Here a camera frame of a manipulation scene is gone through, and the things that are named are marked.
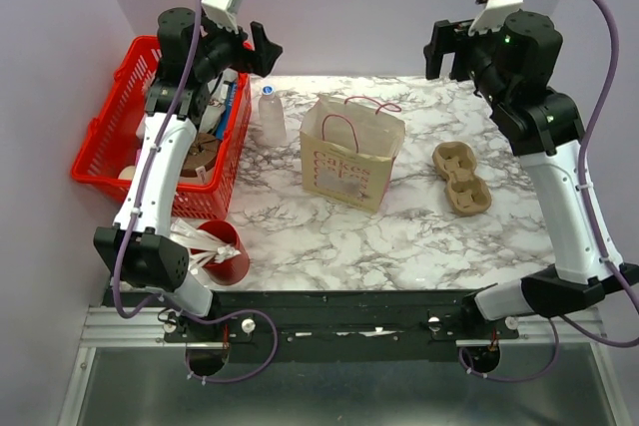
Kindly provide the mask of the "pink and beige paper bag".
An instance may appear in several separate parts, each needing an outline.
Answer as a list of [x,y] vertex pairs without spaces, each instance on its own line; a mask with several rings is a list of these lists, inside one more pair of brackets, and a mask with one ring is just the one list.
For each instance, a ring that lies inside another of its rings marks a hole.
[[376,213],[404,142],[400,112],[365,96],[318,95],[300,127],[303,189]]

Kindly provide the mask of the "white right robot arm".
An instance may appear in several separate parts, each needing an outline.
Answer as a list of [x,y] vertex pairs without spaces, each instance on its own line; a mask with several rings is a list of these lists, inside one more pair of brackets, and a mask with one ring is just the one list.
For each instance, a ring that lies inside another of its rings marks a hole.
[[548,230],[555,261],[520,279],[486,287],[465,297],[459,325],[479,338],[507,316],[552,318],[583,310],[636,285],[638,267],[626,262],[612,243],[602,253],[583,197],[593,189],[578,173],[585,130],[578,108],[549,87],[563,38],[549,17],[518,10],[494,32],[473,34],[469,21],[434,23],[424,47],[425,77],[439,77],[450,54],[451,79],[470,81],[491,109],[490,118],[529,175]]

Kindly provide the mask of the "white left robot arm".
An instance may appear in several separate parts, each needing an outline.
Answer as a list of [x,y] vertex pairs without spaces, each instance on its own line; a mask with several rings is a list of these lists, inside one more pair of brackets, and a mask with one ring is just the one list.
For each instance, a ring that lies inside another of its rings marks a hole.
[[246,33],[188,8],[159,16],[157,40],[160,59],[145,96],[145,134],[133,180],[112,226],[97,228],[93,243],[112,274],[122,317],[137,313],[123,308],[120,283],[126,281],[166,298],[189,315],[188,330],[209,341],[222,326],[214,295],[190,273],[187,249],[170,238],[179,178],[211,99],[211,82],[227,69],[264,78],[283,48],[257,21]]

